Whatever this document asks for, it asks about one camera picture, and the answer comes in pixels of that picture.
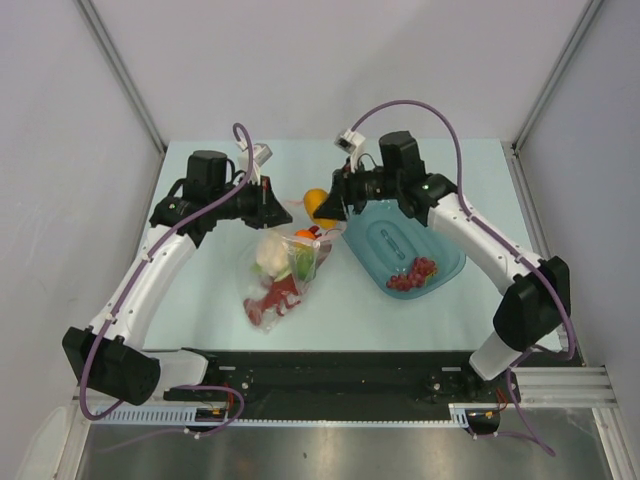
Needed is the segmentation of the yellow toy lemon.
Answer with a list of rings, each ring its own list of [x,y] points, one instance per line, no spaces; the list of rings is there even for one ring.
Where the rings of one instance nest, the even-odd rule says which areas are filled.
[[[319,218],[315,215],[316,210],[324,203],[327,197],[328,193],[319,188],[308,190],[303,197],[303,205],[311,221],[324,230],[330,230],[337,225],[336,220]]]

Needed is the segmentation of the white toy cauliflower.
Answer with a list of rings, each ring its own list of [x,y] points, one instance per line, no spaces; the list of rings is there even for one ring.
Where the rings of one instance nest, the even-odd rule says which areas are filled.
[[[255,249],[253,270],[280,281],[291,273],[286,239],[276,231],[267,231]]]

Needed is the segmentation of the clear pink zip top bag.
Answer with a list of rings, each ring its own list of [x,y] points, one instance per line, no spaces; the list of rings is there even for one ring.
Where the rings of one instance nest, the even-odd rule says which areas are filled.
[[[346,230],[344,222],[327,228],[314,223],[301,201],[284,206],[293,221],[259,231],[236,268],[240,306],[249,325],[264,333],[303,303]]]

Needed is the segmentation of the green orange toy mango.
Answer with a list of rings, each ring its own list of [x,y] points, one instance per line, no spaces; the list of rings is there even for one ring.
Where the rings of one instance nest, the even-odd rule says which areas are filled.
[[[311,227],[298,230],[291,242],[293,252],[292,273],[295,280],[301,282],[312,281],[316,276],[317,251],[313,243],[318,239],[318,229]]]

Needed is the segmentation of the red toy lobster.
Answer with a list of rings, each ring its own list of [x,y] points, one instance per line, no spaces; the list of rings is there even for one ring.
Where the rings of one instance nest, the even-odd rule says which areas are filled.
[[[320,267],[332,251],[332,240],[329,238],[327,231],[316,225],[312,227],[318,229],[318,239],[313,243],[318,255],[316,260],[317,276]],[[242,305],[252,326],[263,331],[270,330],[281,318],[287,316],[294,308],[300,305],[316,278],[315,276],[309,282],[301,282],[294,279],[291,242],[294,240],[294,234],[297,231],[294,233],[279,230],[269,231],[276,231],[286,239],[291,273],[280,281],[274,281],[266,275],[258,274],[253,270],[254,254],[254,261],[249,269],[248,292],[244,295]]]

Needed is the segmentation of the purple toy grapes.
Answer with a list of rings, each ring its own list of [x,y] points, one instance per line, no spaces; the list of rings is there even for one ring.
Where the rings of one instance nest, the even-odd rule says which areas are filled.
[[[438,273],[434,260],[427,257],[416,257],[405,273],[392,275],[386,282],[386,287],[401,293],[424,287],[428,281]]]

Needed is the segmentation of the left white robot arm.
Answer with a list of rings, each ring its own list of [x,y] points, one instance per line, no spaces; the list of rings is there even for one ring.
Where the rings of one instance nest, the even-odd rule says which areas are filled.
[[[221,376],[203,355],[180,350],[149,356],[142,348],[169,286],[219,222],[240,220],[253,229],[291,222],[260,172],[271,155],[265,144],[245,147],[238,168],[219,151],[189,156],[185,176],[155,206],[140,252],[112,297],[88,327],[71,327],[62,339],[82,392],[92,389],[131,405],[183,385],[202,400],[219,392]]]

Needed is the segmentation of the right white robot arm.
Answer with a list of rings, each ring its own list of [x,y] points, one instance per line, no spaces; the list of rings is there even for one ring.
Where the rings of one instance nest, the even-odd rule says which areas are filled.
[[[370,201],[394,200],[407,218],[447,237],[484,272],[502,300],[492,333],[471,354],[472,369],[461,376],[463,393],[484,401],[496,391],[497,376],[568,319],[568,265],[559,257],[545,260],[505,239],[467,203],[461,181],[427,172],[409,132],[383,135],[382,163],[371,170],[359,164],[364,141],[352,130],[337,136],[335,144],[348,159],[334,171],[328,197],[314,215],[344,222]]]

